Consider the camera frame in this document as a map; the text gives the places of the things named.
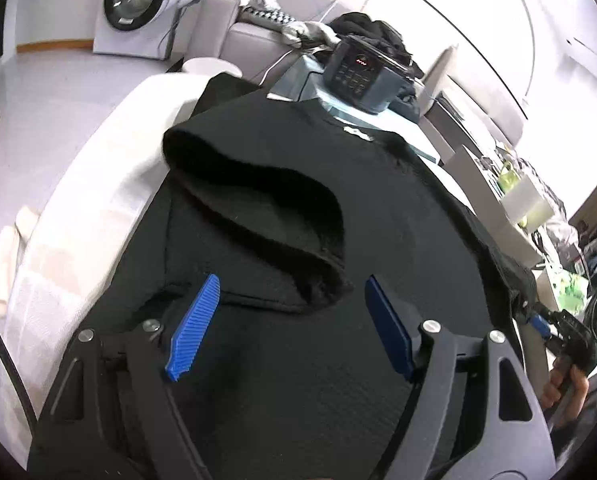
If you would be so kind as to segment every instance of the blue gripper pad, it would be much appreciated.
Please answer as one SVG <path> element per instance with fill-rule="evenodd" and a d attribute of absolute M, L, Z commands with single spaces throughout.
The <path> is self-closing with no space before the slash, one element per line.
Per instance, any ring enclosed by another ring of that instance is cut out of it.
<path fill-rule="evenodd" d="M 190 370 L 216 312 L 219 297 L 220 280 L 216 274 L 210 274 L 172 336 L 170 358 L 165 365 L 172 381 L 178 381 L 182 373 Z"/>

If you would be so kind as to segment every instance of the metal screw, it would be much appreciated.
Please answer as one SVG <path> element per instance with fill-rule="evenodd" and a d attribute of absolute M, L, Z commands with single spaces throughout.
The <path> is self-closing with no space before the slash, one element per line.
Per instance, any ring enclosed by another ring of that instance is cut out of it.
<path fill-rule="evenodd" d="M 92 339 L 94 339 L 94 330 L 92 330 L 91 328 L 81 330 L 78 334 L 78 340 L 81 343 L 89 343 L 89 341 L 91 341 Z"/>
<path fill-rule="evenodd" d="M 422 324 L 422 329 L 430 334 L 437 334 L 440 332 L 440 323 L 433 319 L 428 319 Z"/>
<path fill-rule="evenodd" d="M 143 322 L 145 332 L 156 332 L 160 327 L 161 323 L 157 319 L 146 319 Z"/>
<path fill-rule="evenodd" d="M 505 342 L 505 335 L 499 330 L 492 330 L 489 332 L 489 339 L 494 343 L 501 344 Z"/>

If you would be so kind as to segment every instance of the washing machine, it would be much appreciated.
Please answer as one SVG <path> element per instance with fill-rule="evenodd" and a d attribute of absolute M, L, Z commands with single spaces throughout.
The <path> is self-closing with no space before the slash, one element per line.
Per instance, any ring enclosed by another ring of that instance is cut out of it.
<path fill-rule="evenodd" d="M 177 0 L 101 0 L 94 52 L 167 59 L 179 11 Z"/>

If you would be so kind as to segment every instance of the gray floor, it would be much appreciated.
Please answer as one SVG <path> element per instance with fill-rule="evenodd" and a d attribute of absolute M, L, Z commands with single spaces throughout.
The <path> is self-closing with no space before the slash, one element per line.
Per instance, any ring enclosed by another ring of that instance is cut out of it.
<path fill-rule="evenodd" d="M 164 62 L 85 50 L 19 54 L 0 66 L 0 231 L 38 211 L 87 139 Z"/>

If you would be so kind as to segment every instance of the human hand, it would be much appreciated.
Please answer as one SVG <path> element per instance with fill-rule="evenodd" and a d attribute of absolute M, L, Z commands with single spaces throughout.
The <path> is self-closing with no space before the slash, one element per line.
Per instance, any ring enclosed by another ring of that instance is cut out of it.
<path fill-rule="evenodd" d="M 558 388 L 563 384 L 563 374 L 558 370 L 559 359 L 553 362 L 553 369 L 549 373 L 549 382 L 543 388 L 543 394 L 540 396 L 539 402 L 541 408 L 547 410 L 551 408 L 555 403 L 561 400 L 562 394 Z M 581 410 L 582 405 L 585 403 L 587 392 L 589 391 L 589 381 L 581 370 L 576 365 L 572 365 L 569 370 L 569 377 L 571 384 L 574 387 L 574 394 L 569 402 L 569 405 L 565 408 L 563 417 L 556 425 L 557 428 L 563 426 L 567 422 L 575 420 Z"/>

